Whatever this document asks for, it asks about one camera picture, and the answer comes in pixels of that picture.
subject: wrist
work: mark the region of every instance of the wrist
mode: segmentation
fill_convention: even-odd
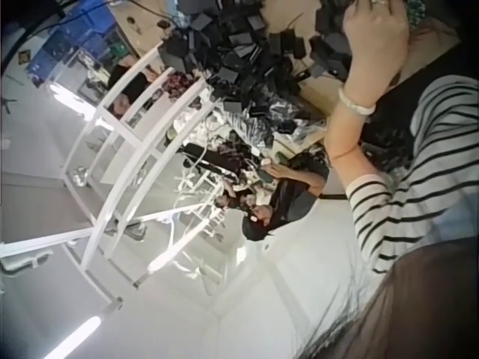
[[[378,74],[353,64],[344,84],[344,94],[356,105],[371,108],[388,89],[388,82],[379,77]]]

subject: black cable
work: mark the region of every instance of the black cable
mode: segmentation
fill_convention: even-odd
[[[299,19],[301,16],[303,16],[303,14],[304,14],[304,13],[300,13],[298,16],[296,16],[294,19],[292,19],[292,20],[290,21],[290,23],[287,24],[286,29],[289,29],[290,26],[291,26],[292,24],[294,24],[294,22],[298,21],[298,19]]]
[[[86,10],[84,13],[81,13],[81,14],[78,15],[78,16],[75,16],[75,17],[73,17],[73,18],[71,18],[71,19],[68,19],[68,20],[66,20],[66,21],[60,22],[60,23],[58,23],[58,24],[53,24],[53,25],[45,26],[44,28],[41,28],[40,30],[38,30],[37,32],[35,32],[34,34],[32,34],[28,39],[30,40],[31,38],[37,36],[39,33],[43,32],[43,31],[45,31],[45,30],[48,30],[49,28],[54,28],[54,27],[56,27],[56,26],[62,26],[62,25],[68,24],[69,22],[75,21],[75,20],[81,18],[82,16],[86,15],[87,13],[90,13],[90,12],[93,11],[93,10],[96,10],[96,9],[98,9],[98,8],[100,8],[100,7],[106,6],[106,5],[110,4],[111,2],[115,2],[115,1],[116,1],[116,0],[108,0],[108,1],[105,0],[105,2],[103,2],[102,4],[97,5],[97,6],[93,6],[92,8]],[[136,3],[135,1],[131,1],[131,0],[127,0],[127,1],[132,2],[134,5],[139,6],[139,7],[143,8],[144,10],[149,11],[150,13],[152,13],[152,14],[154,14],[154,15],[156,15],[156,16],[162,17],[162,18],[167,19],[168,21],[174,23],[173,18],[174,18],[175,16],[173,16],[173,15],[171,15],[171,17],[168,17],[166,14],[165,14],[165,15],[162,15],[162,14],[160,14],[160,13],[156,13],[155,11],[153,11],[153,10],[151,10],[151,9],[148,9],[148,10],[147,10],[147,8],[146,8],[145,6],[143,6],[143,5],[141,5],[141,4],[138,4],[138,3]]]
[[[3,60],[1,61],[0,76],[3,76],[5,70],[7,69],[8,65],[9,65],[9,63],[13,60],[13,57],[15,56],[15,54],[20,50],[22,45],[28,40],[28,37],[30,36],[30,34],[33,34],[33,31],[35,31],[35,29],[37,29],[40,25],[42,25],[50,17],[52,17],[53,15],[56,15],[58,10],[63,10],[66,7],[69,7],[70,5],[75,4],[76,2],[78,2],[78,0],[66,1],[65,3],[59,5],[58,8],[56,8],[53,12],[51,12],[51,13],[45,15],[45,16],[42,16],[41,18],[39,18],[38,21],[36,21],[32,25],[30,25],[30,27],[28,27],[25,30],[25,32],[22,34],[22,36],[20,36],[20,38],[15,42],[15,44],[11,47],[10,51],[7,52],[7,54],[5,55]]]
[[[152,13],[153,15],[156,15],[158,17],[161,17],[163,19],[167,19],[169,21],[171,21],[177,28],[180,28],[180,26],[173,20],[173,17],[169,17],[169,16],[166,16],[164,15],[163,13],[157,13],[156,11],[153,11],[151,10],[150,8],[148,7],[145,7],[144,5],[142,4],[139,4],[138,2],[134,1],[134,0],[127,0],[131,3],[133,3],[134,5],[142,8],[143,10],[149,12],[149,13]],[[55,26],[61,26],[61,25],[64,25],[68,22],[72,22],[73,20],[76,20],[78,19],[80,16],[83,16],[85,14],[82,14],[80,16],[75,16],[74,18],[72,19],[68,19],[67,21],[65,22],[62,22],[60,24],[54,24],[54,25],[50,25],[50,26],[46,26],[45,28],[42,28],[40,29],[39,31],[37,31],[36,33],[34,33],[35,29],[37,29],[40,25],[42,25],[46,20],[48,20],[50,17],[54,16],[58,10],[63,10],[65,9],[66,7],[69,7],[70,5],[73,5],[75,4],[76,2],[78,2],[78,0],[69,0],[63,4],[60,4],[59,5],[59,9],[55,9],[55,11],[43,16],[42,18],[40,18],[38,21],[36,21],[34,24],[32,24],[29,28],[27,28],[25,30],[25,32],[22,34],[22,36],[15,42],[15,44],[13,44],[13,46],[11,47],[10,51],[8,51],[8,53],[5,55],[5,57],[3,58],[3,60],[1,61],[1,72],[0,72],[0,76],[3,76],[5,70],[7,69],[8,65],[10,64],[10,62],[13,60],[13,57],[15,56],[15,54],[20,50],[20,48],[23,46],[24,43],[26,43],[28,40],[30,40],[33,36],[39,34],[40,32],[42,31],[45,31],[46,29],[48,28],[53,28]],[[88,9],[87,13],[90,12],[90,11],[93,11],[93,10],[96,10],[97,8],[99,7],[102,7],[102,6],[105,6],[107,4],[109,4],[110,1],[105,1],[103,4],[101,5],[97,5],[96,7],[93,7],[91,9]]]
[[[132,4],[135,4],[136,6],[142,8],[143,10],[147,11],[148,13],[152,13],[153,15],[157,15],[158,17],[161,17],[163,19],[169,20],[173,22],[173,25],[176,26],[176,28],[181,28],[174,20],[173,17],[166,16],[165,13],[157,13],[156,11],[151,10],[150,8],[144,6],[143,4],[140,4],[139,2],[135,0],[128,0]]]
[[[79,19],[80,17],[86,15],[87,13],[90,13],[91,11],[96,10],[96,9],[98,9],[98,8],[100,8],[100,7],[106,6],[106,5],[108,5],[110,2],[114,2],[114,1],[115,1],[115,0],[105,1],[105,2],[103,2],[103,3],[100,4],[100,5],[93,6],[92,8],[86,10],[84,13],[81,13],[80,15],[77,15],[77,16],[75,16],[75,17],[72,17],[71,19],[65,20],[65,21],[60,22],[60,23],[58,23],[58,24],[53,24],[53,25],[45,26],[44,28],[41,28],[41,29],[38,30],[37,32],[35,32],[35,33],[33,33],[32,35],[30,35],[30,37],[29,37],[28,39],[30,40],[31,38],[37,36],[39,33],[44,32],[45,30],[48,30],[49,28],[55,28],[55,27],[57,27],[57,26],[62,26],[62,25],[68,24],[68,23],[70,23],[70,22],[73,22],[73,21]]]

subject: person sitting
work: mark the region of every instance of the person sitting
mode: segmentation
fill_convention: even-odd
[[[324,156],[300,153],[288,166],[263,169],[279,179],[268,205],[253,206],[242,222],[242,232],[251,241],[261,241],[272,231],[305,217],[320,197],[329,175]]]
[[[247,212],[251,207],[256,205],[256,195],[250,188],[242,191],[234,191],[233,186],[227,180],[223,180],[225,190],[223,194],[216,198],[215,205],[218,208],[239,209]]]
[[[132,55],[122,58],[113,67],[112,73],[108,80],[107,88],[111,90],[113,85],[128,71],[128,69],[136,63],[137,59]],[[109,107],[109,111],[116,117],[123,116],[128,108],[140,97],[148,85],[158,78],[158,74],[151,69],[145,68],[143,72],[136,75],[129,84],[121,91],[117,98]]]

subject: hand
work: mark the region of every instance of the hand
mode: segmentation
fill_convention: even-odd
[[[371,107],[406,60],[409,25],[403,0],[355,1],[344,15],[344,32],[353,53],[345,93]]]
[[[147,70],[144,75],[147,77],[148,82],[153,82],[158,78],[158,74],[151,70]]]
[[[263,167],[269,175],[275,178],[288,178],[291,174],[291,169],[283,165],[267,165]]]

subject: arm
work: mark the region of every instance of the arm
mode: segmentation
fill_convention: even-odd
[[[358,0],[344,17],[344,31],[353,52],[344,93],[356,105],[365,108],[373,107],[387,91],[407,54],[406,9],[401,0],[386,2],[389,4],[371,7],[369,0]],[[358,145],[364,121],[364,116],[341,101],[329,119],[326,151],[344,188],[361,176],[376,174]]]
[[[307,171],[297,171],[283,165],[268,165],[263,168],[268,174],[275,178],[289,178],[309,185],[308,192],[318,197],[326,184],[324,178],[319,174]]]
[[[237,197],[237,193],[233,190],[233,186],[231,185],[231,183],[229,181],[224,179],[223,180],[223,185],[225,186],[225,190],[228,192],[230,197],[233,197],[233,198]]]
[[[138,61],[138,58],[133,55],[127,55],[124,58],[122,58],[118,64],[123,67],[132,67],[136,62]],[[148,65],[142,70],[143,74],[147,77],[147,80],[149,82],[153,82],[157,77],[158,74],[155,73],[151,67]]]
[[[306,171],[295,171],[289,169],[287,172],[287,177],[291,180],[295,180],[298,182],[303,182],[309,185],[308,192],[311,193],[315,197],[319,197],[323,188],[326,184],[324,178],[322,178],[319,174],[314,174],[312,172]]]

